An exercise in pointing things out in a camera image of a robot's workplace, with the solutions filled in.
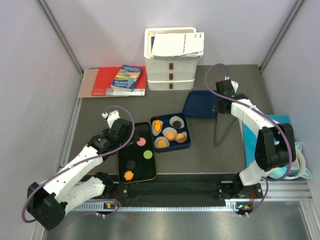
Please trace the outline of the orange flower cookie top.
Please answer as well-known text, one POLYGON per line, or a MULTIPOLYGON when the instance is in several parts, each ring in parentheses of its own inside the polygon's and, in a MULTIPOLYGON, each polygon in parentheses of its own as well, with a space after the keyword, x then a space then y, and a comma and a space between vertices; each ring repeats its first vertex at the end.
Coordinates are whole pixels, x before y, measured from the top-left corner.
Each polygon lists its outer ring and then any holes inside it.
POLYGON ((160 132, 161 129, 162 129, 162 122, 159 119, 155 120, 154 121, 154 130, 156 132, 160 132))

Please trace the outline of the orange round cookie bottom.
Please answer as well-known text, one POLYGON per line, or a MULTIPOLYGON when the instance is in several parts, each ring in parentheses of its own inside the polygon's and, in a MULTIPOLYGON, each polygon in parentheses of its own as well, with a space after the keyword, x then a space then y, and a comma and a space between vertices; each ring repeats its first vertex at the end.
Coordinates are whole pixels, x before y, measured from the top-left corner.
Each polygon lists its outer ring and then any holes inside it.
POLYGON ((157 143, 157 147, 159 149, 161 148, 166 148, 168 146, 167 142, 165 140, 159 140, 158 143, 157 143))

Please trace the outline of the grey metal tongs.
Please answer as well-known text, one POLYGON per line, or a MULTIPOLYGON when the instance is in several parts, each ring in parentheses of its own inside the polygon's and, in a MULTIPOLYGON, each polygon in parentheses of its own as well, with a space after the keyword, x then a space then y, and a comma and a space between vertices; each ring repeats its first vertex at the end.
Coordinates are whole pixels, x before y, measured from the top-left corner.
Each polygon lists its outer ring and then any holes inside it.
POLYGON ((215 130, 213 134, 213 146, 214 148, 218 148, 228 137, 232 129, 235 127, 237 120, 234 119, 232 124, 228 127, 228 129, 223 133, 222 137, 218 139, 218 130, 219 130, 219 114, 217 114, 215 118, 215 130))

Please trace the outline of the blue cookie tin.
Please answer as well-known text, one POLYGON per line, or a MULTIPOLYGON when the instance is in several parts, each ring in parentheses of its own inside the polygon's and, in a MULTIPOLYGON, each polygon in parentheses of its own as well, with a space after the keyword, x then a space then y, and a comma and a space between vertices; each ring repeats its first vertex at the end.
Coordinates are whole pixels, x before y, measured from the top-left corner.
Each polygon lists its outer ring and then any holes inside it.
POLYGON ((179 113, 173 113, 173 114, 167 114, 167 115, 154 116, 150 119, 151 125, 152 125, 152 122, 156 119, 159 119, 163 122, 162 132, 158 136, 153 135, 152 127, 151 127, 154 150, 157 153, 165 153, 165 152, 171 152, 171 151, 177 151, 177 150, 184 150, 184 149, 188 149, 190 147, 191 139, 190 139, 189 129, 188 129, 188 125, 187 125, 186 116, 183 113, 179 112, 179 113), (176 129, 176 131, 177 131, 177 133, 186 132, 187 133, 187 140, 183 143, 178 143, 175 140, 173 140, 173 141, 169 141, 169 147, 167 147, 167 148, 161 148, 161 149, 155 148, 154 143, 155 143, 156 138, 164 137, 163 136, 163 129, 171 127, 169 120, 173 116, 179 116, 180 118, 182 118, 184 120, 185 127, 182 129, 176 129))

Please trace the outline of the blue tin lid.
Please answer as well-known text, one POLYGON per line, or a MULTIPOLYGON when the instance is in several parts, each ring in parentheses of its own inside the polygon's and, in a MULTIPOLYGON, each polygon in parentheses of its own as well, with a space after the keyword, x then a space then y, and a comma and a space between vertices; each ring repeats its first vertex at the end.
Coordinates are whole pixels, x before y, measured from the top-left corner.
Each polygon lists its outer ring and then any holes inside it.
POLYGON ((213 110, 217 96, 208 90, 192 90, 188 93, 182 113, 186 117, 214 119, 213 110))

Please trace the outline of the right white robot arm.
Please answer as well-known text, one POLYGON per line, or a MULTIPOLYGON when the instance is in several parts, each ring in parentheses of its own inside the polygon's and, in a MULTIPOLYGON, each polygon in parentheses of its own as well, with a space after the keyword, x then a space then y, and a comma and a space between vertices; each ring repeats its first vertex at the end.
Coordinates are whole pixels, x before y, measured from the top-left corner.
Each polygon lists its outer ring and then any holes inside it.
POLYGON ((252 186, 279 168, 291 167, 296 158, 293 127, 278 123, 260 111, 244 94, 237 94, 238 83, 225 79, 215 83, 217 96, 213 109, 220 114, 230 114, 245 124, 256 136, 254 161, 237 173, 233 192, 245 198, 252 186))

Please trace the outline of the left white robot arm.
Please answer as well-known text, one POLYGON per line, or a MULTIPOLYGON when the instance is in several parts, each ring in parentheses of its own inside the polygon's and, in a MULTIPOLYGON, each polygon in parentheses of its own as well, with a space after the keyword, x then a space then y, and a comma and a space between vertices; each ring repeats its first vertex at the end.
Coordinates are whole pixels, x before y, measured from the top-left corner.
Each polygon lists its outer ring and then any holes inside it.
POLYGON ((108 128, 93 136, 81 152, 58 173, 42 183, 34 182, 28 187, 23 211, 50 231, 75 207, 98 196, 109 198, 114 187, 107 174, 97 173, 85 182, 81 180, 109 156, 138 140, 135 125, 131 121, 123 118, 109 121, 108 128))

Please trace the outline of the orange round cookie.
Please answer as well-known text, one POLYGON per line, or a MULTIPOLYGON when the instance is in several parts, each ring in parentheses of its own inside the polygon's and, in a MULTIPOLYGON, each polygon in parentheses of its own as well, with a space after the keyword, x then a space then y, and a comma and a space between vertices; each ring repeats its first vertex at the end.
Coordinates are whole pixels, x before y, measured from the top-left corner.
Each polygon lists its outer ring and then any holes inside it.
POLYGON ((158 143, 157 143, 157 147, 159 149, 161 148, 166 148, 168 146, 167 142, 165 140, 159 140, 158 143))
POLYGON ((176 135, 173 133, 173 132, 169 132, 167 135, 166 135, 166 138, 169 140, 169 141, 173 141, 175 139, 176 135))

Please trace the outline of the orange small flower cookie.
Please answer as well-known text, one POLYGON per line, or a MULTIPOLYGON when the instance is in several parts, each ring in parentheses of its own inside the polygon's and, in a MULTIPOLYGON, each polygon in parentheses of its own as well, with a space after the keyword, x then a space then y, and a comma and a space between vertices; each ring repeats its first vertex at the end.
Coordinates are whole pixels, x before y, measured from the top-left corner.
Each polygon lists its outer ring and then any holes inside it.
POLYGON ((178 133, 175 137, 176 140, 180 140, 183 139, 185 137, 185 135, 183 133, 178 133))

